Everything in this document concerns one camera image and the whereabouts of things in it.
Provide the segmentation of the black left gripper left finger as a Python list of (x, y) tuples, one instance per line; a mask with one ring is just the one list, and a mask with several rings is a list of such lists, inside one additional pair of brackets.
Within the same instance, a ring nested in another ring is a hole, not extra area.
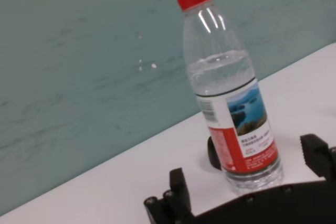
[(169, 173), (170, 189), (158, 199), (151, 196), (144, 200), (150, 223), (194, 223), (190, 194), (181, 168)]

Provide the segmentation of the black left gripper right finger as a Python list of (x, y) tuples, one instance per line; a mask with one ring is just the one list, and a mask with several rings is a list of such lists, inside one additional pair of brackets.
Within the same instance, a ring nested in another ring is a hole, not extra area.
[(315, 134), (300, 136), (305, 164), (318, 176), (335, 180), (335, 152)]

